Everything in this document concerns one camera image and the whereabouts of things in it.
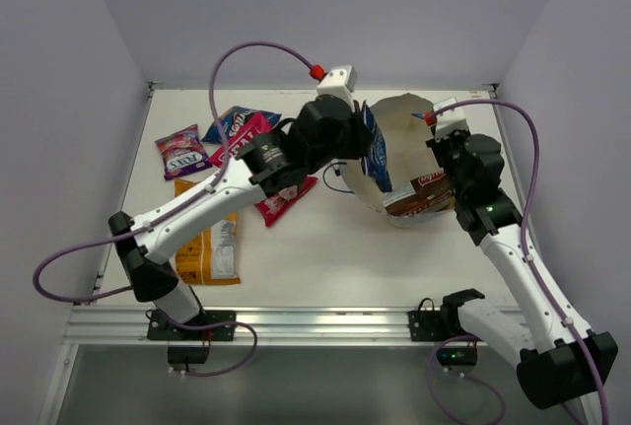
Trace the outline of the blue Doritos chip bag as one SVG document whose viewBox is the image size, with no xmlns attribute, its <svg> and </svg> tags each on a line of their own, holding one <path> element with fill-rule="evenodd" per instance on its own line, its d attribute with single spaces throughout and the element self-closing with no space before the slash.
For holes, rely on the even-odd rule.
<svg viewBox="0 0 631 425">
<path fill-rule="evenodd" d="M 232 106 L 219 116 L 220 123 L 211 123 L 201 141 L 207 144 L 219 145 L 221 143 L 220 129 L 223 129 L 226 137 L 230 139 L 257 114 L 261 114 L 271 126 L 275 126 L 282 117 L 281 113 L 273 111 Z"/>
</svg>

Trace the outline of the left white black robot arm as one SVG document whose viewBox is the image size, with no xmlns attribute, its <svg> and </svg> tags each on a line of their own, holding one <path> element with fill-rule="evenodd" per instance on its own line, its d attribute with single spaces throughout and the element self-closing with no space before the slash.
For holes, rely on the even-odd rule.
<svg viewBox="0 0 631 425">
<path fill-rule="evenodd" d="M 170 265 L 176 252 L 227 215 L 301 184 L 329 162 L 361 159 L 370 143 L 352 98 L 319 95 L 163 206 L 134 217 L 112 215 L 115 251 L 136 300 L 153 304 L 182 338 L 198 336 L 205 315 Z"/>
</svg>

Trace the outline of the dark blue snack packet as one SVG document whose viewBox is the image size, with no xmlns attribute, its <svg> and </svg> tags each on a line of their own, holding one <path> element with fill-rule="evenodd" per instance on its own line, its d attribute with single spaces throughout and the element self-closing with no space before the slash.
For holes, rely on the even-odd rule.
<svg viewBox="0 0 631 425">
<path fill-rule="evenodd" d="M 361 104 L 359 116 L 362 173 L 372 180 L 381 193 L 389 193 L 392 191 L 392 184 L 387 169 L 385 137 L 366 101 Z"/>
</svg>

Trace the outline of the pink snack packet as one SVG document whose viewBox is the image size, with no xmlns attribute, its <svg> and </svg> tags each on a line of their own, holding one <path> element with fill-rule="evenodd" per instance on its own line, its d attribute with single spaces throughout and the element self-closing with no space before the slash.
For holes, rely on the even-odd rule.
<svg viewBox="0 0 631 425">
<path fill-rule="evenodd" d="M 261 115 L 255 115 L 246 123 L 238 133 L 228 139 L 231 159 L 234 159 L 238 152 L 250 142 L 255 135 L 269 133 L 274 126 Z M 302 197 L 312 190 L 318 182 L 317 177 L 307 176 L 299 184 L 281 189 L 279 192 L 255 203 L 254 206 L 260 213 L 267 228 L 272 227 L 279 221 Z"/>
</svg>

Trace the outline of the brown chocolate snack packet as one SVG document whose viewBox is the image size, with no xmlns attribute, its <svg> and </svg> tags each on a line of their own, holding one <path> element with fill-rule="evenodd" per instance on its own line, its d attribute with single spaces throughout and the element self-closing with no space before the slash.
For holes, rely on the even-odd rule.
<svg viewBox="0 0 631 425">
<path fill-rule="evenodd" d="M 388 215 L 409 217 L 426 215 L 449 208 L 453 191 L 443 171 L 413 178 L 389 193 L 383 200 Z"/>
</svg>

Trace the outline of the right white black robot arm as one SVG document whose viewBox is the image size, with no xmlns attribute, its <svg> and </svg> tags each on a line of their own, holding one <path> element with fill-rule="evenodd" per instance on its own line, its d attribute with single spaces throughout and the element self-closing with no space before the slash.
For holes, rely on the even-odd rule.
<svg viewBox="0 0 631 425">
<path fill-rule="evenodd" d="M 458 339 L 468 333 L 486 342 L 515 368 L 524 394 L 539 409 L 595 392 L 618 346 L 610 333 L 594 331 L 545 268 L 520 210 L 500 186 L 500 143 L 455 131 L 427 145 L 453 186 L 458 223 L 499 271 L 526 320 L 508 319 L 468 289 L 444 298 L 443 334 Z"/>
</svg>

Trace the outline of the blue checkered paper bag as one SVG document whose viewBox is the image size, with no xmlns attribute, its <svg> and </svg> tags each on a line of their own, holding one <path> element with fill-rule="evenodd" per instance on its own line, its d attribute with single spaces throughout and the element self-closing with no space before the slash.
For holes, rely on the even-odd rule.
<svg viewBox="0 0 631 425">
<path fill-rule="evenodd" d="M 381 99 L 370 108 L 385 137 L 391 192 L 413 178 L 442 171 L 426 145 L 433 138 L 430 127 L 417 116 L 433 109 L 431 101 L 405 93 Z M 388 193 L 381 193 L 372 180 L 363 175 L 359 161 L 342 161 L 336 169 L 348 191 L 396 227 L 412 227 L 454 212 L 453 197 L 451 206 L 445 210 L 409 217 L 388 215 L 383 206 Z"/>
</svg>

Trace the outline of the orange snack packet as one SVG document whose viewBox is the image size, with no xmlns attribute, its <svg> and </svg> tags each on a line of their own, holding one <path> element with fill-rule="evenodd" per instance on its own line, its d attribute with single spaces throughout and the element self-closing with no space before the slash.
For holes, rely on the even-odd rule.
<svg viewBox="0 0 631 425">
<path fill-rule="evenodd" d="M 229 214 L 191 239 L 175 255 L 175 270 L 186 284 L 228 286 L 241 283 L 237 272 L 238 215 Z"/>
</svg>

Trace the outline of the purple Fox's candy bag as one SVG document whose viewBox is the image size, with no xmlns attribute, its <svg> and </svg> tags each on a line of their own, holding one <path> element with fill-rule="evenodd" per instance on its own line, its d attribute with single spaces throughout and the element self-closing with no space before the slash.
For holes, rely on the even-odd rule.
<svg viewBox="0 0 631 425">
<path fill-rule="evenodd" d="M 155 141 L 164 165 L 164 179 L 185 177 L 212 168 L 201 144 L 198 125 L 192 124 Z"/>
</svg>

